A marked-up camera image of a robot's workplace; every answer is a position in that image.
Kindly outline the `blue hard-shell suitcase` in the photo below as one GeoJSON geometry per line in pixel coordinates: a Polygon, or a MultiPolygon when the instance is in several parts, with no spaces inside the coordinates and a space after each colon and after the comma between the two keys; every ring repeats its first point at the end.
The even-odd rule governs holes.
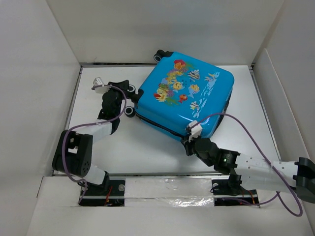
{"type": "Polygon", "coordinates": [[[231,72],[179,52],[158,50],[155,68],[130,96],[137,117],[180,140],[193,121],[210,138],[222,120],[234,85],[231,72]]]}

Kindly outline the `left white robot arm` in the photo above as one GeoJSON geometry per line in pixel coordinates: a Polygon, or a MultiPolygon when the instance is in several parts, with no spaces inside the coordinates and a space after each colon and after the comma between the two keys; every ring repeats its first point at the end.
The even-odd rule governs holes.
{"type": "Polygon", "coordinates": [[[104,84],[95,78],[92,90],[102,95],[102,105],[96,121],[80,124],[61,133],[52,167],[99,194],[109,191],[109,174],[92,164],[93,145],[112,135],[119,127],[120,117],[126,108],[126,101],[135,88],[128,80],[104,84]]]}

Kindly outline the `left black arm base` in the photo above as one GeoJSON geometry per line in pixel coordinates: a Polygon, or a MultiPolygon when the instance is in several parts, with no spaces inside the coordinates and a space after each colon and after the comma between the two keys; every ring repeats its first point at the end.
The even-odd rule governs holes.
{"type": "Polygon", "coordinates": [[[79,205],[83,207],[123,207],[125,205],[126,181],[109,180],[106,188],[88,183],[88,188],[79,205]]]}

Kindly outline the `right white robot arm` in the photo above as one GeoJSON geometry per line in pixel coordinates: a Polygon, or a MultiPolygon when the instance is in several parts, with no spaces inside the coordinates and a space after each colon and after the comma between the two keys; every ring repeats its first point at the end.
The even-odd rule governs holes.
{"type": "Polygon", "coordinates": [[[227,187],[232,193],[243,189],[293,191],[300,200],[315,202],[315,164],[307,158],[268,163],[264,158],[219,148],[208,138],[184,137],[181,143],[188,156],[195,155],[208,167],[228,175],[227,187]]]}

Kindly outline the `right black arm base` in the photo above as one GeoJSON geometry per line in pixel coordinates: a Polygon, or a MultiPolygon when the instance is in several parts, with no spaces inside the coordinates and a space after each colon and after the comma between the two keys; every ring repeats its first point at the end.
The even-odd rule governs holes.
{"type": "Polygon", "coordinates": [[[228,179],[213,179],[210,192],[213,194],[215,207],[249,206],[259,203],[256,190],[246,190],[239,185],[231,187],[228,179]]]}

